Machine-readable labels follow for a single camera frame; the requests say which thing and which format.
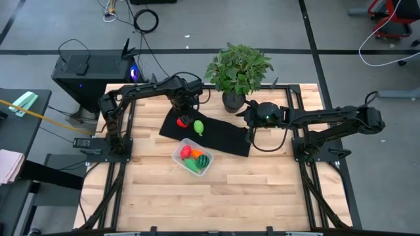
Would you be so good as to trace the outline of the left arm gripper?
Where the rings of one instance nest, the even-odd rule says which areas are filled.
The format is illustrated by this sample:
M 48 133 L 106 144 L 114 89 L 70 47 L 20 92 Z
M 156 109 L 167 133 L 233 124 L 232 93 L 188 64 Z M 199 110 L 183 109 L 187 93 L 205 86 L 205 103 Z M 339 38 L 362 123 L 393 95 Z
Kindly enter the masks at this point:
M 189 115 L 195 110 L 194 106 L 199 107 L 199 101 L 195 97 L 181 97 L 172 99 L 172 110 L 179 120 L 183 121 L 184 127 L 189 127 L 194 123 L 194 119 L 189 119 Z

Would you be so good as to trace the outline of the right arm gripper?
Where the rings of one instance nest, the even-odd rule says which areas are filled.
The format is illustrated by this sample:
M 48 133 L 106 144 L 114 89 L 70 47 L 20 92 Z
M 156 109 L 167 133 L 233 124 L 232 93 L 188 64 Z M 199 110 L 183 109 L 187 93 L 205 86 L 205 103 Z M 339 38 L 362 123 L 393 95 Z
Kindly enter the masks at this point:
M 262 103 L 258 103 L 256 100 L 246 100 L 245 103 L 248 107 L 244 111 L 237 113 L 236 116 L 240 116 L 240 118 L 247 123 L 249 128 L 245 139 L 252 144 L 255 139 L 256 130 L 262 119 L 258 114 L 258 110 L 262 106 Z

